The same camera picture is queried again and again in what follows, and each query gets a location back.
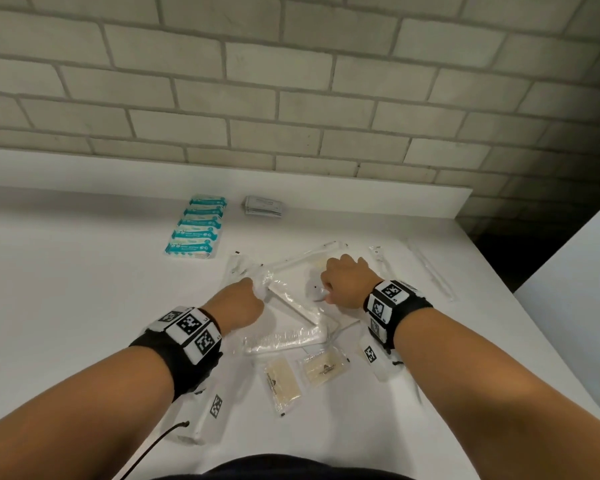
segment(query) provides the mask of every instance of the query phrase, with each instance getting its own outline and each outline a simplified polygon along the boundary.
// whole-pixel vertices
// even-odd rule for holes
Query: dark clothing
[[[337,468],[295,456],[264,454],[237,458],[202,475],[174,475],[157,480],[411,480],[369,468]]]

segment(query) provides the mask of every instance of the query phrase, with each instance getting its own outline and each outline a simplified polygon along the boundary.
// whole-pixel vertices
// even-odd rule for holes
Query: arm
[[[226,335],[255,322],[264,304],[246,278],[203,308]],[[112,478],[172,399],[160,355],[145,347],[117,352],[0,420],[0,480]]]
[[[330,259],[327,301],[360,308],[383,280],[364,259]],[[600,421],[487,339],[432,308],[393,338],[483,480],[600,479]]]

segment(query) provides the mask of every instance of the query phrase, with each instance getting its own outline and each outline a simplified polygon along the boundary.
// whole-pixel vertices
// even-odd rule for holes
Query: wristband
[[[151,323],[130,347],[148,347],[163,359],[173,379],[173,400],[209,377],[222,352],[220,327],[210,314],[178,306]]]
[[[432,308],[416,288],[401,281],[383,281],[376,285],[363,306],[371,325],[371,335],[387,353],[394,349],[393,336],[398,325],[408,314],[421,308]]]

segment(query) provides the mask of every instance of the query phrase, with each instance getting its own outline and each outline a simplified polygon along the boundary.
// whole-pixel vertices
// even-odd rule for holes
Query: black cable
[[[125,480],[125,478],[127,478],[129,476],[129,473],[131,473],[133,471],[133,469],[138,466],[138,463],[140,463],[142,461],[142,459],[146,456],[146,454],[151,451],[151,448],[153,448],[154,446],[156,446],[161,439],[163,439],[166,435],[168,435],[174,429],[176,429],[176,428],[186,428],[188,425],[189,425],[189,421],[184,421],[182,423],[177,423],[177,424],[173,425],[172,427],[168,428],[168,430],[165,431],[163,434],[161,434],[160,437],[158,437],[158,439],[156,441],[154,441],[153,443],[151,443],[151,446],[149,446],[149,448],[147,448],[144,451],[144,453],[142,453],[142,455],[140,455],[140,458],[138,458],[136,460],[136,462],[133,465],[131,465],[131,468],[129,468],[127,470],[127,473],[125,473],[124,475],[122,475],[122,477],[120,478],[120,480]]]

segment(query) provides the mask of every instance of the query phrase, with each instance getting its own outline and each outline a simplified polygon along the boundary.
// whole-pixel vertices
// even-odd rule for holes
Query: hand
[[[264,310],[264,302],[253,294],[253,281],[243,278],[223,288],[202,309],[216,319],[223,337],[254,323]]]
[[[348,254],[340,259],[329,258],[327,270],[320,278],[329,290],[324,300],[344,308],[362,308],[371,291],[383,281],[369,268],[367,261],[359,258],[356,263]]]

